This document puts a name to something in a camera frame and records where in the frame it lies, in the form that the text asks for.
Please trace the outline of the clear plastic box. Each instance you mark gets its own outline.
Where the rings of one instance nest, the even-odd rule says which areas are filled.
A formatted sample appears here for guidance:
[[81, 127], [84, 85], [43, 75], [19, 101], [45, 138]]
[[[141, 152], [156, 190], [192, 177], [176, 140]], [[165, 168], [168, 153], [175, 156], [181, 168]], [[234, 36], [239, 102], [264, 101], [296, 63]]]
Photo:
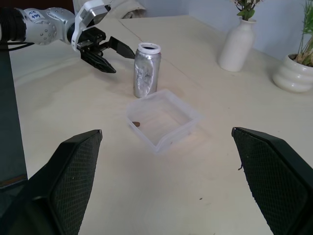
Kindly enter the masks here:
[[[139, 98], [126, 110], [126, 121], [154, 153], [161, 153], [190, 135], [202, 115], [165, 89]], [[140, 122], [135, 127], [133, 121]]]

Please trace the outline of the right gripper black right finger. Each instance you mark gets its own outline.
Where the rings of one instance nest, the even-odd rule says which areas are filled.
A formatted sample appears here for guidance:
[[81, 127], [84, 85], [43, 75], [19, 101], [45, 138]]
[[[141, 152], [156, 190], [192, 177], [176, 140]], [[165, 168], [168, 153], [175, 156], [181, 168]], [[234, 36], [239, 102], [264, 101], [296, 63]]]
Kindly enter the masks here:
[[313, 235], [313, 168], [283, 139], [232, 129], [241, 169], [274, 235]]

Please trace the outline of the beige fabric bag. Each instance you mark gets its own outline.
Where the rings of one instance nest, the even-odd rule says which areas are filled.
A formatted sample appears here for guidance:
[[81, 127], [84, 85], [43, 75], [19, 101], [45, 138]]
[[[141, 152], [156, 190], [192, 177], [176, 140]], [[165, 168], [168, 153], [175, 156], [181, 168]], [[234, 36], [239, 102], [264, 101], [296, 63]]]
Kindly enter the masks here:
[[133, 19], [143, 18], [146, 8], [137, 0], [110, 0], [110, 11], [105, 18], [108, 19]]

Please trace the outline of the small white flower sprig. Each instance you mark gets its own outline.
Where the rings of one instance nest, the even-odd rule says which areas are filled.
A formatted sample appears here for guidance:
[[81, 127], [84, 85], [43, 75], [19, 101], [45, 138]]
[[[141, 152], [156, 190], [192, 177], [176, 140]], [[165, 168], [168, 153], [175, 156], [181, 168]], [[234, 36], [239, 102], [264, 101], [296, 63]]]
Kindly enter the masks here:
[[237, 16], [242, 20], [248, 21], [255, 13], [255, 7], [264, 0], [231, 0], [238, 9]]

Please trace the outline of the white bottle vase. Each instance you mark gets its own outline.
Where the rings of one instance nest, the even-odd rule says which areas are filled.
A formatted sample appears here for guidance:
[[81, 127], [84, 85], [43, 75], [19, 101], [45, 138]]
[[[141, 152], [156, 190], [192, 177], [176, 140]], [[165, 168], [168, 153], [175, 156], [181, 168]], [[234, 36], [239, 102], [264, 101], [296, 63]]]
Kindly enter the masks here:
[[247, 56], [254, 44], [253, 26], [256, 21], [240, 19], [237, 27], [227, 34], [223, 49], [218, 57], [218, 63], [224, 70], [238, 72], [243, 68]]

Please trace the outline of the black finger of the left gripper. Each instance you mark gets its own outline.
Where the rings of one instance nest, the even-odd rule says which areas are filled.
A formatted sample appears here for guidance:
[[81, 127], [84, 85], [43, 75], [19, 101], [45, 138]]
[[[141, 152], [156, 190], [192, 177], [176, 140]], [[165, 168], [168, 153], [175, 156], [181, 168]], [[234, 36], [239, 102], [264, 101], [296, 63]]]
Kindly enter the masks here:
[[102, 56], [102, 52], [93, 52], [87, 50], [81, 51], [81, 59], [89, 65], [93, 66], [101, 72], [116, 73], [116, 70], [113, 68], [113, 66]]
[[128, 59], [135, 58], [135, 53], [128, 45], [112, 36], [107, 42], [101, 44], [101, 50], [105, 50], [108, 48], [115, 50], [117, 54], [123, 56], [124, 58]]

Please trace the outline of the green potted plant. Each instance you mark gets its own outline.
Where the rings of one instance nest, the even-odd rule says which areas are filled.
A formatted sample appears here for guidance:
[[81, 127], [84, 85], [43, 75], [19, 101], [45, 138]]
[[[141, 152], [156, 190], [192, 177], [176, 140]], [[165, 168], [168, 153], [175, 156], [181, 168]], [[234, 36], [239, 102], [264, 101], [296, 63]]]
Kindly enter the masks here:
[[301, 41], [295, 62], [313, 67], [313, 0], [305, 0]]

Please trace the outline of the silver foil jar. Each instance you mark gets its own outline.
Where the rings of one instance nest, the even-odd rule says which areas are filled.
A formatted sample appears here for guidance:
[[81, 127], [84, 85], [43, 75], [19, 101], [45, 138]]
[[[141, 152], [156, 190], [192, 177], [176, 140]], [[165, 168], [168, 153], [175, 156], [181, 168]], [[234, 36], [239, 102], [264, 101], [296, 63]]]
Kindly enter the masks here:
[[157, 91], [161, 47], [140, 43], [134, 59], [134, 96], [143, 98]]

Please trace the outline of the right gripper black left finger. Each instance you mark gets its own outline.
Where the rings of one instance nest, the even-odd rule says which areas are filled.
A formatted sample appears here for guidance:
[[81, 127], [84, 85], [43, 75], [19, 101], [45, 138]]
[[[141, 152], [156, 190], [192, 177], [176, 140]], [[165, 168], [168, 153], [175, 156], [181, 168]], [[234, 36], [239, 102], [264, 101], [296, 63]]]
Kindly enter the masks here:
[[31, 178], [0, 181], [0, 235], [78, 235], [101, 141], [100, 129], [75, 135]]

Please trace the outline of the white ribbed plant pot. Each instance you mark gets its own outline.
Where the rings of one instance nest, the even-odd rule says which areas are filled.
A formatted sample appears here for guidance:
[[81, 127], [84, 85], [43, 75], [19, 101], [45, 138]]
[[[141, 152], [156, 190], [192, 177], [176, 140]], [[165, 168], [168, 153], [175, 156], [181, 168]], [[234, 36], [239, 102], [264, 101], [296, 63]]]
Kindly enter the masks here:
[[313, 88], [313, 67], [295, 61], [296, 54], [289, 54], [272, 75], [275, 85], [292, 93], [304, 93]]

